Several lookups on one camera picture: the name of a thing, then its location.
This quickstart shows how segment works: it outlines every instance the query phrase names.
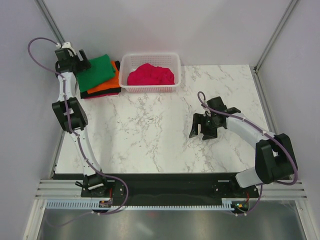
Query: laundry basket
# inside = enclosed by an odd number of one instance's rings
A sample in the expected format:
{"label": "laundry basket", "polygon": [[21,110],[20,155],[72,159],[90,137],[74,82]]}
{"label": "laundry basket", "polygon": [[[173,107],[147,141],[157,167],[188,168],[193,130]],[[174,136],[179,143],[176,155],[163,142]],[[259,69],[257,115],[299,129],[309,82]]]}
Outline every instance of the laundry basket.
{"label": "laundry basket", "polygon": [[[155,67],[169,68],[174,75],[173,85],[128,85],[128,76],[143,64]],[[130,93],[170,93],[174,92],[181,83],[181,63],[178,54],[171,52],[137,53],[123,56],[119,85]]]}

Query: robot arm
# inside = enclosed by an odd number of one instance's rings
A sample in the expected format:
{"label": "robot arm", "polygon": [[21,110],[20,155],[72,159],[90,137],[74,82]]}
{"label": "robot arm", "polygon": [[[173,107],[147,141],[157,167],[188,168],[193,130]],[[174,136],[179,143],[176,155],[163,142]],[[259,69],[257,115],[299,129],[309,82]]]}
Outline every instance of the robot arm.
{"label": "robot arm", "polygon": [[[200,133],[203,134],[202,140],[215,139],[218,137],[217,129],[224,127],[239,135],[255,149],[255,166],[237,173],[230,181],[233,188],[238,189],[259,184],[270,184],[294,173],[293,167],[285,153],[268,137],[261,134],[260,131],[249,123],[243,121],[245,115],[240,110],[235,107],[227,108],[221,97],[212,98],[206,103],[211,109],[238,116],[242,120],[212,111],[206,111],[205,114],[195,113],[189,138],[198,135],[198,127],[200,126]],[[284,133],[279,135],[269,131],[264,131],[263,133],[267,133],[280,142],[289,152],[296,168],[298,168],[290,138]]]}
{"label": "robot arm", "polygon": [[[83,185],[81,186],[82,190],[87,192],[89,196],[93,192],[98,195],[103,195],[104,191],[108,189],[105,186],[107,185],[107,181],[97,174],[88,164],[90,163],[95,169],[101,171],[101,167],[95,158],[89,142],[86,113],[75,97],[77,73],[91,67],[84,51],[80,50],[79,52],[83,60],[79,59],[77,52],[71,47],[70,42],[65,42],[60,49],[55,51],[58,58],[55,64],[55,70],[61,75],[57,76],[59,80],[59,97],[57,102],[52,104],[52,109],[61,128],[72,138],[82,161],[84,175]],[[71,129],[68,123],[65,100],[68,106]]]}

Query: white marble surface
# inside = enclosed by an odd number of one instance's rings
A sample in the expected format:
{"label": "white marble surface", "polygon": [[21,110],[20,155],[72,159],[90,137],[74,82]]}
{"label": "white marble surface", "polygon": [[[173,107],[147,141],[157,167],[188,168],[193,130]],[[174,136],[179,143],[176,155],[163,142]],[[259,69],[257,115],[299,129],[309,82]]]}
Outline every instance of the white marble surface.
{"label": "white marble surface", "polygon": [[[79,100],[88,117],[93,152],[105,173],[239,172],[254,166],[255,151],[235,133],[189,139],[193,114],[203,113],[197,92],[221,96],[228,108],[267,129],[248,65],[182,66],[174,93],[128,93]],[[67,134],[57,174],[82,173],[76,147]]]}

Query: green towel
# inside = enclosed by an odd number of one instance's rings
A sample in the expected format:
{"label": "green towel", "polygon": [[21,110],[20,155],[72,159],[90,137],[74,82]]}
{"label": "green towel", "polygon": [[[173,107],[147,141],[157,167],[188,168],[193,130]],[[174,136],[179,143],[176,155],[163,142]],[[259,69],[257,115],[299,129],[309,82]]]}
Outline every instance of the green towel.
{"label": "green towel", "polygon": [[116,75],[116,70],[107,54],[90,59],[89,62],[91,63],[91,68],[77,74],[81,93],[114,78]]}

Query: pink towel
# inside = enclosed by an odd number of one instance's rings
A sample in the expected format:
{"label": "pink towel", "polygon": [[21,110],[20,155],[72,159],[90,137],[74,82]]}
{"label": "pink towel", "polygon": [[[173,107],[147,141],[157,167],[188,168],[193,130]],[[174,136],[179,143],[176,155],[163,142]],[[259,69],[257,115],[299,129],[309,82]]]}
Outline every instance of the pink towel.
{"label": "pink towel", "polygon": [[131,86],[173,85],[175,76],[169,68],[145,63],[129,74],[127,83]]}

